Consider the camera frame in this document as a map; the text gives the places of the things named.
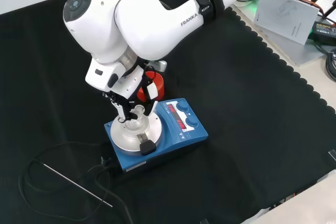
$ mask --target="franka robot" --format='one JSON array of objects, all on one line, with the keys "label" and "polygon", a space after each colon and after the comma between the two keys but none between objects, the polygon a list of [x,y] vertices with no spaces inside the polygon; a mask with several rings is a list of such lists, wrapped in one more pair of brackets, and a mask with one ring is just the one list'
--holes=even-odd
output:
[{"label": "franka robot", "polygon": [[[184,99],[157,102],[147,70],[165,69],[165,57],[183,38],[236,0],[189,0],[176,9],[160,0],[67,0],[63,19],[92,55],[85,80],[118,110],[105,124],[123,170],[207,138]],[[142,87],[147,101],[136,97]]]}]

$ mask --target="blue knob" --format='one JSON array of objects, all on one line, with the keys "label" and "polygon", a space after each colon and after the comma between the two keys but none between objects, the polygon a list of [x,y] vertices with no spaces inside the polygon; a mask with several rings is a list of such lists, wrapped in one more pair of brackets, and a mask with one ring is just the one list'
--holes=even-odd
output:
[{"label": "blue knob", "polygon": [[198,119],[194,115],[188,116],[185,122],[191,126],[191,127],[197,127],[198,126]]},{"label": "blue knob", "polygon": [[177,103],[176,107],[178,108],[178,110],[187,112],[189,109],[189,104],[186,101],[181,101]]}]

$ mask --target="instruction manual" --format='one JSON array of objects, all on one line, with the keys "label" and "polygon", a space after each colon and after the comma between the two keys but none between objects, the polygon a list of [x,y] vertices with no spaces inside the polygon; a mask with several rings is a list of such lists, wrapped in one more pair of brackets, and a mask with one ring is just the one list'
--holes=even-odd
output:
[{"label": "instruction manual", "polygon": [[259,0],[254,23],[304,45],[318,12],[298,0]]}]

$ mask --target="black strap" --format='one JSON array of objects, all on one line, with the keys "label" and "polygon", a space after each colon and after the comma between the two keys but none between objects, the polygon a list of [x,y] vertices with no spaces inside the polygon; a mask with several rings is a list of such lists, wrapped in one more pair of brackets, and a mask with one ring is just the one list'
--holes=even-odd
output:
[{"label": "black strap", "polygon": [[204,19],[204,25],[221,15],[225,9],[223,0],[196,0],[199,5],[198,14]]}]

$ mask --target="white table surface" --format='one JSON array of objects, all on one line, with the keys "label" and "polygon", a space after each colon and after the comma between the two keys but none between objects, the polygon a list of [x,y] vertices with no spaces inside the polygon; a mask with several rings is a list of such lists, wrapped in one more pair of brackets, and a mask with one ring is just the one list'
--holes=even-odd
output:
[{"label": "white table surface", "polygon": [[336,224],[336,174],[289,199],[251,224]]}]

